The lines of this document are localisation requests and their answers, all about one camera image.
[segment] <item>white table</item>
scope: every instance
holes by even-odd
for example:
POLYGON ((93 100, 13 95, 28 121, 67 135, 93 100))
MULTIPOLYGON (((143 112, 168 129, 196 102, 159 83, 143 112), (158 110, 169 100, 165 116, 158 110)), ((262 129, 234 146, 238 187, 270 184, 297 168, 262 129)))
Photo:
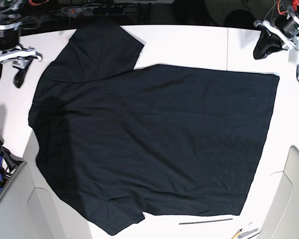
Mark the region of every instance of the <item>white table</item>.
MULTIPOLYGON (((253 227, 263 223, 278 187, 289 147, 299 148, 299 83, 296 66, 288 63, 288 53, 279 52, 256 61, 253 50, 258 31, 206 26, 126 26, 127 32, 146 45, 135 68, 154 64, 207 68, 228 71, 275 73, 280 76, 273 117, 263 154, 240 216, 234 220, 196 225, 178 225, 228 218, 194 216, 152 216, 120 232, 116 239, 151 238, 231 238, 247 223, 253 227)), ((35 187, 52 193, 66 237, 69 239, 110 238, 104 231, 83 219, 76 211, 57 198, 35 165, 38 144, 28 126, 28 111, 37 82, 44 69, 67 44, 74 30, 44 33, 21 38, 25 47, 35 47, 43 54, 43 62, 34 60, 21 89, 12 80, 16 70, 6 64, 0 81, 0 134, 4 145, 29 164, 35 187)))

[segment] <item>red wire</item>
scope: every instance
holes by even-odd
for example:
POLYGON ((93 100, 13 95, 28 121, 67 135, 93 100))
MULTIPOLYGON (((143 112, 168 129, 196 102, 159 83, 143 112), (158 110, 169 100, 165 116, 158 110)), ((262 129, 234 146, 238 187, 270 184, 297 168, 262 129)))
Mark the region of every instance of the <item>red wire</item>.
POLYGON ((278 12, 280 15, 283 15, 286 13, 285 11, 280 11, 280 0, 278 0, 277 9, 278 9, 278 12))
POLYGON ((50 0, 45 0, 45 1, 42 2, 42 3, 35 3, 35 2, 33 2, 33 0, 29 0, 29 4, 30 4, 31 6, 40 6, 40 5, 42 5, 42 4, 47 3, 48 1, 50 1, 50 0))

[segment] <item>power strip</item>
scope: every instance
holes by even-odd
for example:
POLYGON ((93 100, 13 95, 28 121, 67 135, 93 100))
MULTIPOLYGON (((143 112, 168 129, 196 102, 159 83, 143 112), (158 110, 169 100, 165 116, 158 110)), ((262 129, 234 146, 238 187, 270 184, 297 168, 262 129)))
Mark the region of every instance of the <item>power strip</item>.
POLYGON ((84 6, 67 9, 68 17, 77 18, 80 16, 106 16, 124 15, 125 9, 120 5, 84 6))

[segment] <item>t-shirt sleeve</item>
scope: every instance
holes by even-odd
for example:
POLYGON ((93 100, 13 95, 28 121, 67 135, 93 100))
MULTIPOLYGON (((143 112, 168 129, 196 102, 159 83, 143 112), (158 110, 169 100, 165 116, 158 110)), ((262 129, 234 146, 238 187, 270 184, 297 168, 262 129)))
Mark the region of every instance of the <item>t-shirt sleeve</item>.
POLYGON ((94 21, 73 34, 42 78, 82 83, 119 75, 134 69, 143 47, 120 26, 94 21))

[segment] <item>t-shirt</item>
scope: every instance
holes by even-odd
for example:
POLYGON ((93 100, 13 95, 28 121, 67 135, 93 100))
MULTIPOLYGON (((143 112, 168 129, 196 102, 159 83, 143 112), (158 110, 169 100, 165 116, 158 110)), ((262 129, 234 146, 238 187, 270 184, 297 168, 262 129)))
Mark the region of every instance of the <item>t-shirt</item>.
POLYGON ((142 48, 107 21, 74 33, 42 74, 29 113, 40 172, 110 235, 142 212, 239 215, 279 78, 160 64, 134 70, 142 48))

